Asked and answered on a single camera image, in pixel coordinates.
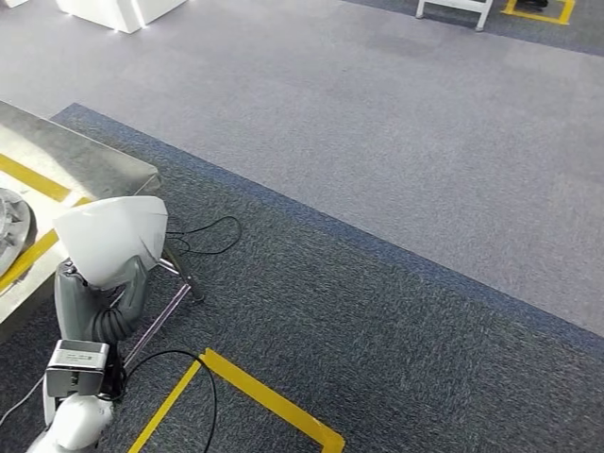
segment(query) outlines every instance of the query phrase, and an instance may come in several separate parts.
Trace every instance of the white pedestal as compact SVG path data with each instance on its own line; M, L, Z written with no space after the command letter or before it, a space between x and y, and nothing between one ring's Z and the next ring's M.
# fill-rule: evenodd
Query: white pedestal
M5 0L4 2L0 1L0 3L4 3L9 8L14 8L20 5L21 3L25 3L27 0Z
M186 0L57 0L62 11L87 21L133 33Z

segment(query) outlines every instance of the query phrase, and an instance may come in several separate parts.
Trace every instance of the yellow tape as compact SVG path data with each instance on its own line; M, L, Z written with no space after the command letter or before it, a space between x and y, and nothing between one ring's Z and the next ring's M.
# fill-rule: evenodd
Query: yellow tape
M66 187L61 186L46 176L34 172L30 168L21 165L20 163L4 154L0 154L0 171L13 176L25 185L29 186L39 193L43 193L59 203L65 200L70 193L70 190ZM73 206L76 207L90 202L91 200L88 198L83 197L78 200L78 202ZM50 250L50 248L57 243L57 241L58 241L57 235L54 229L51 229L20 254L13 262L8 270L0 276L0 292L4 291L9 285L15 282L17 278L23 275L36 260Z
M161 405L159 409L158 409L149 423L146 424L145 429L143 430L139 436L134 441L134 444L128 450L128 453L138 453L140 451L141 448L149 438L153 431L157 428L157 425L159 424L166 413L168 413L170 408L177 400L179 396L184 390L186 385L191 381L191 379L195 376L199 368L200 365L197 361L194 361L193 365L191 365L186 373L184 373L184 376L181 377L180 380L178 381L176 386L170 392L170 394Z
M560 14L560 23L564 25L568 25L571 20L571 15L572 14L572 10L575 8L575 1L574 0L565 0L564 2L564 8L562 9L562 13Z
M226 359L206 349L205 355L199 356L208 368L231 383L232 385L250 396L269 411L274 412L283 420L304 432L311 439L322 445L322 453L341 453L344 449L344 439L332 429L302 411L298 406L288 401L273 390L256 380L248 373L238 368ZM192 364L186 373L174 387L168 398L159 407L138 438L128 450L128 453L138 453L151 434L163 419L180 394L184 390L201 365L198 362Z
M518 11L516 9L517 0L509 0L504 9L501 12L504 14L509 14L511 16L523 17L525 19L532 19L534 21L547 22L549 24L556 25L568 25L575 8L575 0L559 0L564 2L564 7L562 9L560 17L549 17L543 14L534 14L532 12Z
M61 186L52 179L40 175L25 165L21 165L11 158L0 154L0 171L8 173L39 193L58 201L66 199L71 192L66 187Z
M90 202L91 200L88 198L83 197L78 200L73 207L85 205ZM31 247L19 255L8 270L0 276L0 292L4 291L9 285L17 281L19 277L25 274L36 260L50 250L51 247L57 243L57 241L58 241L57 233L54 229L51 229Z

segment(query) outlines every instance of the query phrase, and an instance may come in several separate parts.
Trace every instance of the gray table surface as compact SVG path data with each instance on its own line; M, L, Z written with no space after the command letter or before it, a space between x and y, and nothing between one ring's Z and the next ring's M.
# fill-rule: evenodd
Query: gray table surface
M35 240L52 219L82 197L90 199L151 193L157 168L101 143L0 101L0 154L71 190L63 202L27 187L0 166L0 187L18 192L35 217ZM51 276L67 256L57 243L27 273L0 292L0 342L51 292Z

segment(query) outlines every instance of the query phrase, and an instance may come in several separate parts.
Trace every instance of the circular metal part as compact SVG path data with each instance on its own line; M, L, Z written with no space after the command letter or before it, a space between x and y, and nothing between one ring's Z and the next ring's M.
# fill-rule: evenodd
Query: circular metal part
M0 276L23 250L32 218L20 195L0 188Z

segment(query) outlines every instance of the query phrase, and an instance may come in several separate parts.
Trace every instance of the white robot head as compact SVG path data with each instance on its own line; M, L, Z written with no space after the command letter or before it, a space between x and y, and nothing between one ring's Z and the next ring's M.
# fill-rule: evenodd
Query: white robot head
M55 219L59 239L88 283L106 288L127 260L139 256L146 269L161 258L168 212L155 196L124 196L68 210Z

